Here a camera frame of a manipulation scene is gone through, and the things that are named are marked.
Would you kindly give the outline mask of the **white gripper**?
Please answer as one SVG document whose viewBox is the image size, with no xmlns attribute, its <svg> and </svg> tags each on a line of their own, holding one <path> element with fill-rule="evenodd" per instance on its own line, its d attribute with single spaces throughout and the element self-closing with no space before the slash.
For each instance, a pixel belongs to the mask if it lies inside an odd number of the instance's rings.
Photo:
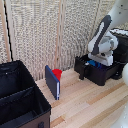
<svg viewBox="0 0 128 128">
<path fill-rule="evenodd" d="M 92 55 L 88 54 L 88 57 L 96 62 L 99 62 L 105 66 L 111 66 L 113 64 L 113 52 L 109 51 L 104 54 Z"/>
</svg>

